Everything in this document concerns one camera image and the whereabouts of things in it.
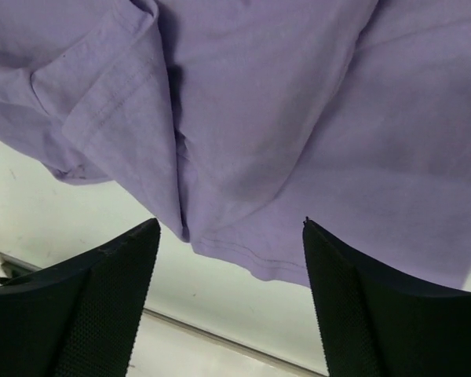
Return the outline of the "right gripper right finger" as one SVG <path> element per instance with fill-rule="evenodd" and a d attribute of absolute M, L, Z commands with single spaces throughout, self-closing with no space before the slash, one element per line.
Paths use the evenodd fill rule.
<path fill-rule="evenodd" d="M 303 245 L 331 376 L 471 376 L 471 292 L 403 273 L 312 220 Z"/>

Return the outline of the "purple t-shirt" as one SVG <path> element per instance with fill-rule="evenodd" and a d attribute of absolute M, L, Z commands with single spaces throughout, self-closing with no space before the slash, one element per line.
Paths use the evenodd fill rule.
<path fill-rule="evenodd" d="M 311 218 L 461 287 L 471 1 L 0 1 L 0 141 L 261 280 Z"/>

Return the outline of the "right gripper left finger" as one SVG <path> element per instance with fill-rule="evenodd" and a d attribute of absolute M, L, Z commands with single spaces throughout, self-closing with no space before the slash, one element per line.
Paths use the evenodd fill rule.
<path fill-rule="evenodd" d="M 150 219 L 0 285 L 0 377 L 124 376 L 159 238 Z"/>

